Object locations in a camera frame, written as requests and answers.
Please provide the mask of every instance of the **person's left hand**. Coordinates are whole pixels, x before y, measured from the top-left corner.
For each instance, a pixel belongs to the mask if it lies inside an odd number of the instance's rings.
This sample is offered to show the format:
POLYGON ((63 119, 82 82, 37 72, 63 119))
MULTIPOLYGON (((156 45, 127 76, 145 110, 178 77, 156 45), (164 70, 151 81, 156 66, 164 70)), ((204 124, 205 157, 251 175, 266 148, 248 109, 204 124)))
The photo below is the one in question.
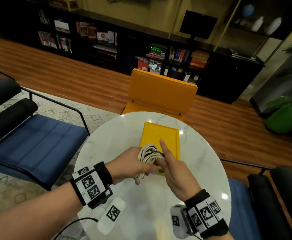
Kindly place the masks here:
POLYGON ((140 150, 141 147, 133 146, 121 153, 114 160, 105 163, 105 166, 113 178, 113 184, 118 184, 127 178, 134 178, 139 173, 146 173, 146 175, 149 175, 149 173, 156 170, 155 165, 141 162, 138 159, 140 150))

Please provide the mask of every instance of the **blue seat cushion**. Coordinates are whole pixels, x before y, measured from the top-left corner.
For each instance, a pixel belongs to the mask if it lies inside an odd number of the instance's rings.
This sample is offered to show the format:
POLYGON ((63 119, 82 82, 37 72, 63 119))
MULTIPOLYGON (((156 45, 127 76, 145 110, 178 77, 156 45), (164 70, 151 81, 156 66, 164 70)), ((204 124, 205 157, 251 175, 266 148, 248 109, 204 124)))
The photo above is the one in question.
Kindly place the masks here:
MULTIPOLYGON (((87 135, 84 127, 37 114, 0 142, 0 161, 28 171, 51 187, 87 135)), ((32 181, 1 165, 0 173, 32 181)))
POLYGON ((247 186, 234 179, 228 181, 231 193, 230 234, 235 240, 262 240, 247 186))

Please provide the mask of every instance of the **blue globe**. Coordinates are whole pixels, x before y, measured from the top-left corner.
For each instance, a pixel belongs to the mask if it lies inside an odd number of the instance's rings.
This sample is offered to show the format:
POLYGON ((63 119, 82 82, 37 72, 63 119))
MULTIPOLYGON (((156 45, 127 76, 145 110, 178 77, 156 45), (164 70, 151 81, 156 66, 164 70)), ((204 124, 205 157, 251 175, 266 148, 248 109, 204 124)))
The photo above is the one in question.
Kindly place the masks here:
POLYGON ((255 11, 255 7, 252 4, 248 4, 243 7, 242 15, 244 18, 251 16, 255 11))

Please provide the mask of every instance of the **green plant pot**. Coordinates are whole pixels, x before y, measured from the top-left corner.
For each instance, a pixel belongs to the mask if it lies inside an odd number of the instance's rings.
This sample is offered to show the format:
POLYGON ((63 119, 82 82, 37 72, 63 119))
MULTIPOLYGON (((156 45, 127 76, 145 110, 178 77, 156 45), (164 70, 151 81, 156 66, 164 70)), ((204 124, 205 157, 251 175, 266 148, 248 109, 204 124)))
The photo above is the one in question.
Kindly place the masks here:
POLYGON ((292 131, 292 107, 281 107, 266 120, 266 127, 278 134, 292 131))

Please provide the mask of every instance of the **orange chair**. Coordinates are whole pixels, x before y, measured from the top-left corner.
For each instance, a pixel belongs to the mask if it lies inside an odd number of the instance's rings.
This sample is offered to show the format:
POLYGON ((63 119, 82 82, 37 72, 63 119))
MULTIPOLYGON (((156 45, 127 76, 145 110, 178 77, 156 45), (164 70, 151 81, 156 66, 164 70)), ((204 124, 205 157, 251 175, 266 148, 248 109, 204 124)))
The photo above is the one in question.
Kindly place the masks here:
POLYGON ((184 121, 197 86, 170 77, 133 69, 128 98, 132 100, 121 114, 149 111, 172 116, 184 121))

